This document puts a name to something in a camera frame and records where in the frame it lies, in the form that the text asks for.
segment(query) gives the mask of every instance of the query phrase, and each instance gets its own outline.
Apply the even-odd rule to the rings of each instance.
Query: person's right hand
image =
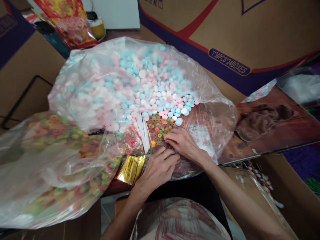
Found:
[[[208,153],[200,149],[192,139],[190,133],[184,129],[172,129],[164,136],[164,140],[179,154],[198,165],[203,165],[203,161],[208,160]]]

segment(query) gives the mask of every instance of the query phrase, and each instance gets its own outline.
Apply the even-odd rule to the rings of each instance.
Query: purple stripe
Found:
[[[0,37],[0,70],[35,32],[34,27],[25,20],[21,13],[10,2],[6,1],[6,3],[11,8],[12,16],[17,24]]]
[[[249,96],[251,93],[259,89],[260,87],[264,86],[268,82],[282,75],[283,73],[285,73],[286,71],[288,71],[296,65],[296,63],[293,63],[281,69],[261,73],[250,73],[247,76],[241,76],[238,73],[231,70],[230,68],[226,67],[225,65],[212,59],[207,53],[185,42],[181,38],[171,34],[167,30],[155,24],[152,20],[148,19],[142,12],[139,3],[138,9],[141,25],[149,29],[152,33],[157,35],[167,44],[174,46],[180,52],[187,54],[189,57],[193,58],[201,66],[203,66],[204,68],[212,72],[214,75],[221,78],[226,83],[230,84],[232,87],[234,87],[246,96]]]

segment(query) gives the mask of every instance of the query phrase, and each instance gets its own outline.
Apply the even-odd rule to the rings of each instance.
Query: red stripe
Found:
[[[278,65],[278,66],[268,67],[268,68],[255,68],[255,69],[253,69],[251,72],[252,72],[252,73],[269,72],[269,71],[276,70],[276,69],[279,69],[279,68],[284,68],[284,67],[286,67],[286,66],[289,66],[289,65],[291,65],[291,64],[294,64],[294,63],[296,63],[296,62],[298,62],[298,61],[300,61],[300,60],[303,60],[304,58],[307,58],[307,57],[315,54],[315,53],[318,52],[319,50],[320,50],[320,48],[317,49],[317,50],[315,50],[315,51],[313,51],[313,52],[311,52],[311,53],[308,53],[308,54],[304,55],[303,57],[300,57],[300,58],[295,59],[295,60],[293,60],[293,61],[291,61],[291,62],[288,62],[288,63],[284,63],[284,64],[281,64],[281,65]]]
[[[193,20],[188,26],[177,32],[177,36],[181,39],[185,40],[188,39],[202,24],[202,22],[206,19],[209,15],[211,10],[217,4],[218,0],[212,0],[209,5],[199,14],[199,16]]]
[[[218,2],[218,0],[212,0],[209,5],[205,8],[205,10],[194,20],[192,21],[188,26],[186,26],[185,28],[183,28],[182,30],[176,32],[174,30],[172,30],[171,28],[168,28],[166,25],[164,25],[163,23],[157,21],[156,19],[154,19],[153,17],[149,16],[142,8],[141,4],[140,4],[140,1],[138,1],[138,4],[140,5],[140,8],[143,12],[143,14],[148,18],[150,19],[151,21],[153,21],[154,23],[156,23],[157,25],[159,25],[160,27],[162,27],[163,29],[165,29],[166,31],[172,33],[173,35],[181,38],[182,40],[186,41],[187,43],[191,44],[192,46],[200,49],[201,51],[205,52],[205,53],[209,53],[209,49],[190,40],[189,37],[194,33],[194,31],[199,27],[199,25],[201,25],[201,23],[204,21],[204,19],[208,16],[208,14],[211,12],[211,10],[213,9],[213,7],[216,5],[216,3]],[[295,62],[298,62],[299,60],[302,60],[306,57],[309,57],[311,56],[312,54],[316,53],[317,51],[319,51],[319,49],[309,53],[309,54],[306,54],[305,56],[303,57],[300,57],[298,59],[295,59],[291,62],[288,62],[288,63],[284,63],[284,64],[281,64],[281,65],[278,65],[278,66],[273,66],[273,67],[268,67],[268,68],[255,68],[255,69],[252,69],[251,73],[261,73],[261,72],[269,72],[269,71],[272,71],[272,70],[276,70],[276,69],[279,69],[279,68],[284,68],[286,66],[289,66],[291,64],[294,64]]]

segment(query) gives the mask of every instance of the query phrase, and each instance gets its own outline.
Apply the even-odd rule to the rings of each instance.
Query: brown cloth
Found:
[[[270,136],[278,123],[286,121],[295,115],[295,111],[284,105],[274,108],[262,104],[251,113],[243,114],[243,119],[236,127],[239,137],[245,142],[251,142],[262,136]]]

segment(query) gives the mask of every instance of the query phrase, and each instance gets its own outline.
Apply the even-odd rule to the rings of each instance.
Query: finger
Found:
[[[175,164],[172,164],[172,165],[169,167],[169,169],[168,169],[168,171],[167,171],[167,174],[169,175],[170,178],[172,177],[172,174],[173,174],[173,171],[174,171],[175,168],[176,168],[176,165],[175,165]]]
[[[170,139],[170,140],[173,140],[175,141],[176,143],[179,143],[179,135],[178,134],[175,134],[175,133],[172,133],[172,130],[167,133],[165,136],[164,136],[164,140],[166,141],[167,139]]]
[[[171,145],[176,151],[178,151],[179,145],[177,144],[176,141],[173,141],[171,139],[167,139],[165,140],[166,143],[168,143],[169,145]]]
[[[165,160],[165,164],[167,166],[167,169],[169,169],[171,165],[176,165],[176,163],[177,163],[177,161],[179,159],[180,159],[180,155],[179,154],[175,154],[175,155],[172,155],[172,156],[168,157]]]
[[[166,148],[165,148],[165,147],[161,147],[161,148],[159,148],[159,150],[158,150],[158,151],[156,151],[156,152],[155,152],[155,154],[154,154],[154,155],[159,155],[159,154],[163,153],[165,150],[166,150]]]
[[[172,155],[174,153],[175,152],[172,149],[166,149],[163,153],[161,153],[157,157],[165,160],[167,157],[169,157],[170,155]]]

